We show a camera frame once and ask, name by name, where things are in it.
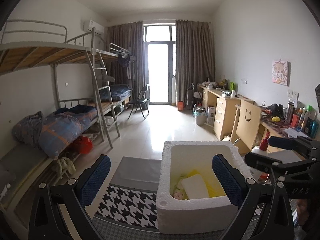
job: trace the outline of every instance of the brown curtain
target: brown curtain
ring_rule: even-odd
[[[176,21],[176,93],[184,101],[191,84],[213,81],[214,65],[209,24]]]
[[[128,76],[127,68],[120,66],[118,62],[109,65],[108,74],[115,78],[115,84],[129,84],[133,88],[133,98],[137,98],[140,90],[149,82],[144,56],[143,22],[108,27],[108,46],[110,43],[129,49],[135,56],[134,62],[130,64],[131,77]]]

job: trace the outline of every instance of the black chair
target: black chair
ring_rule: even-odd
[[[128,104],[129,104],[129,105],[133,105],[133,107],[132,107],[132,110],[131,110],[131,113],[130,113],[128,119],[130,118],[130,116],[131,116],[131,114],[132,114],[132,111],[134,110],[134,107],[135,107],[135,106],[137,106],[137,109],[136,109],[136,111],[135,111],[134,113],[137,112],[138,106],[139,106],[143,118],[144,118],[144,119],[147,118],[147,116],[149,115],[149,109],[148,109],[148,103],[147,103],[148,99],[146,99],[146,92],[148,91],[148,89],[149,89],[149,84],[146,84],[146,85],[141,89],[141,91],[140,91],[140,93],[139,93],[139,95],[138,95],[138,98],[129,101]],[[143,111],[142,111],[142,108],[141,108],[141,106],[142,106],[143,104],[146,105],[147,110],[148,110],[148,115],[147,115],[146,117],[144,116]]]

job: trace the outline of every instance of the white foam box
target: white foam box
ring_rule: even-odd
[[[207,107],[207,124],[214,124],[214,117],[216,115],[216,108],[213,106]]]
[[[161,233],[195,234],[224,229],[233,219],[238,207],[231,204],[212,170],[212,158],[222,154],[245,178],[251,178],[249,167],[230,142],[167,141],[161,162],[156,208]],[[179,176],[199,171],[221,196],[177,200],[172,197]]]

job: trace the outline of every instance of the styrofoam piece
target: styrofoam piece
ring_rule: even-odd
[[[161,233],[195,234],[224,229],[238,207],[225,194],[218,197],[177,200],[171,194],[179,176],[196,169],[213,188],[221,185],[212,171],[212,158],[222,154],[245,178],[251,178],[249,167],[230,142],[167,141],[161,162],[156,198],[157,222]]]
[[[183,179],[181,184],[188,199],[209,198],[208,190],[200,174]]]

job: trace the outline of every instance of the door frame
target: door frame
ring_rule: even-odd
[[[168,102],[167,103],[152,103],[151,105],[171,105],[172,104],[172,78],[173,76],[173,45],[176,41],[172,41],[172,26],[175,24],[154,24],[154,25],[144,25],[145,37],[147,39],[147,27],[149,26],[169,26],[170,40],[169,41],[144,41],[144,51],[145,51],[145,62],[149,70],[148,62],[148,46],[149,44],[167,44],[168,45]]]

